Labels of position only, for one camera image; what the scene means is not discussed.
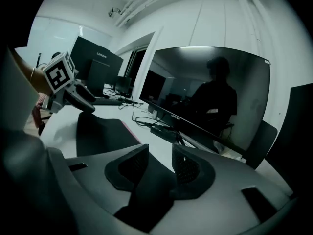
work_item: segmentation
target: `desk surface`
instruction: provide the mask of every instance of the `desk surface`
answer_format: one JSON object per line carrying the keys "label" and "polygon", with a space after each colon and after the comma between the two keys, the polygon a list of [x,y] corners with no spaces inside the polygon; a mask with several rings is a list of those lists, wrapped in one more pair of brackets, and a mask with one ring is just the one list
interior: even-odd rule
{"label": "desk surface", "polygon": [[[148,127],[141,127],[132,121],[133,107],[128,106],[122,110],[118,106],[95,106],[93,113],[100,118],[119,119],[127,124],[129,129],[141,143],[149,144],[150,153],[163,165],[173,171],[172,168],[172,144],[152,134]],[[146,112],[147,105],[135,108],[135,117],[149,117],[152,115]],[[60,149],[65,158],[76,157],[76,128],[78,116],[82,111],[71,105],[66,105],[58,113],[53,114],[47,123],[40,139],[46,146]]]}

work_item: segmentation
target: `black foam pad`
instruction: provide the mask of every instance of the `black foam pad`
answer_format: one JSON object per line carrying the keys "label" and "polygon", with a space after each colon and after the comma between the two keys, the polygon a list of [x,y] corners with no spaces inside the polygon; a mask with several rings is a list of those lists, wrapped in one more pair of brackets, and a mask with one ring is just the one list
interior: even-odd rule
{"label": "black foam pad", "polygon": [[76,147],[77,156],[95,155],[115,151],[140,142],[118,119],[102,119],[93,114],[79,114]]}
{"label": "black foam pad", "polygon": [[175,199],[194,199],[207,191],[215,180],[213,166],[189,148],[173,145],[172,167],[175,171],[178,186],[174,190]]}
{"label": "black foam pad", "polygon": [[118,190],[132,191],[141,180],[147,166],[149,146],[143,146],[113,160],[104,169],[106,178]]}
{"label": "black foam pad", "polygon": [[105,176],[117,189],[131,191],[127,206],[114,216],[143,232],[149,232],[169,211],[175,199],[194,199],[210,188],[215,179],[211,164],[184,146],[173,145],[172,166],[162,165],[142,145],[111,161]]}

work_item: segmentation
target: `black monitor screen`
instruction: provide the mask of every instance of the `black monitor screen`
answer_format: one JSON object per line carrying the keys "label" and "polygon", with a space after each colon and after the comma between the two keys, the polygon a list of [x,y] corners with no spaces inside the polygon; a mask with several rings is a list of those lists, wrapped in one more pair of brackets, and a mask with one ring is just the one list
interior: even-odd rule
{"label": "black monitor screen", "polygon": [[105,81],[106,84],[114,85],[117,75],[123,63],[123,59],[111,53],[108,49],[88,41],[82,37],[77,37],[71,58],[75,64],[75,69],[79,71],[76,78],[87,80],[93,60],[110,66],[110,77]]}
{"label": "black monitor screen", "polygon": [[141,96],[144,98],[149,98],[152,102],[157,103],[165,80],[165,77],[153,72],[152,70],[149,70]]}
{"label": "black monitor screen", "polygon": [[87,80],[87,88],[95,96],[103,94],[105,80],[108,77],[110,66],[98,61],[93,60]]}
{"label": "black monitor screen", "polygon": [[128,93],[129,87],[131,85],[132,79],[130,77],[117,77],[117,81],[115,84],[115,89],[120,93]]}
{"label": "black monitor screen", "polygon": [[180,128],[188,123],[247,150],[268,91],[269,61],[259,56],[223,47],[177,47],[156,51],[140,98],[177,116]]}

